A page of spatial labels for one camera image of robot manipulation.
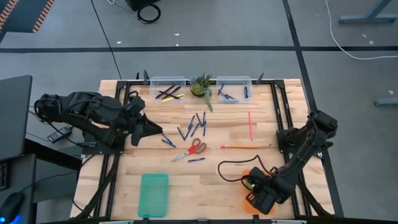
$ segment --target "green plastic container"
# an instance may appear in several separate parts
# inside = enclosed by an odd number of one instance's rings
[[[141,176],[138,216],[163,218],[169,204],[169,175],[144,174]]]

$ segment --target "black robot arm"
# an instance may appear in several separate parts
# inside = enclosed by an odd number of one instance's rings
[[[34,104],[37,116],[47,123],[68,123],[83,132],[90,133],[105,146],[115,147],[121,136],[131,135],[131,144],[137,146],[143,137],[162,133],[162,128],[142,112],[145,102],[138,92],[129,94],[126,106],[109,96],[99,93],[74,92],[69,96],[44,94]],[[101,128],[93,124],[103,124]]]
[[[331,146],[326,140],[334,137],[336,130],[337,120],[322,111],[310,113],[304,127],[290,130],[279,142],[279,147],[282,145],[295,149],[288,164],[280,168],[273,167],[269,175],[255,167],[245,177],[253,186],[246,200],[264,214],[270,212],[275,202],[284,203],[295,191],[300,170],[314,152]]]

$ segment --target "plastic bin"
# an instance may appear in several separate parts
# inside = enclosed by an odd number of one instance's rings
[[[164,97],[166,95],[162,95],[156,99],[156,96],[161,94],[159,91],[166,91],[172,85],[174,85],[174,87],[167,93],[171,93],[172,90],[180,86],[181,88],[174,92],[173,96],[180,94],[184,94],[184,96],[181,96],[179,99],[172,99],[169,101],[164,101]],[[150,80],[149,94],[150,97],[157,103],[183,103],[185,99],[185,77],[153,77]]]
[[[253,96],[251,78],[249,76],[219,76],[217,83],[217,99],[219,103],[247,103]]]
[[[163,218],[169,204],[169,175],[144,174],[141,176],[138,216]]]

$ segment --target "wooden table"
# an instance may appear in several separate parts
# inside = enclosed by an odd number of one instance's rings
[[[307,103],[300,80],[284,80],[289,100],[292,119],[296,128],[302,127],[307,120]],[[102,95],[114,97],[117,80],[103,80],[99,88]],[[184,104],[158,104],[149,96],[149,86],[134,86],[146,102],[145,111],[148,118],[163,127],[164,133],[177,146],[176,149],[164,144],[161,135],[141,139],[139,146],[134,147],[127,138],[125,153],[121,156],[116,190],[114,193],[112,220],[140,220],[138,217],[138,201],[141,175],[145,173],[166,173],[170,179],[169,210],[164,219],[252,219],[252,213],[243,210],[244,194],[240,182],[226,182],[218,175],[217,165],[224,160],[241,161],[260,155],[264,165],[284,165],[282,154],[278,150],[275,136],[277,121],[272,100],[270,85],[253,85],[254,96],[248,104],[218,104],[216,95],[212,97],[214,112],[208,111],[203,98],[194,97],[187,88]],[[282,105],[282,97],[278,91],[278,99]],[[188,163],[187,158],[170,162],[175,156],[184,153],[193,138],[184,141],[178,131],[183,131],[195,113],[203,115],[206,111],[207,129],[203,137],[203,129],[198,128],[194,137],[207,143],[207,150],[200,155],[190,155],[189,159],[206,157],[204,161]],[[251,112],[254,140],[250,140],[248,111]],[[282,116],[284,126],[286,118]],[[220,145],[254,145],[260,149],[220,149]],[[81,168],[75,194],[77,205],[84,207],[98,187],[98,180],[103,156],[97,155]],[[221,173],[229,179],[242,176],[243,170],[260,167],[258,161],[247,164],[225,164]],[[322,162],[313,157],[303,170],[308,189],[323,205],[325,210],[333,213],[331,198],[326,183]],[[300,191],[297,196],[300,212],[304,214]],[[106,197],[104,193],[101,214],[104,214]],[[72,208],[71,216],[80,211]],[[275,206],[270,215],[260,218],[293,218],[292,202]]]

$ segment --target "pink straw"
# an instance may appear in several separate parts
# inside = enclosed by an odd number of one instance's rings
[[[251,127],[251,115],[250,115],[250,111],[249,111],[249,126],[250,126],[250,139],[253,141],[253,130]]]

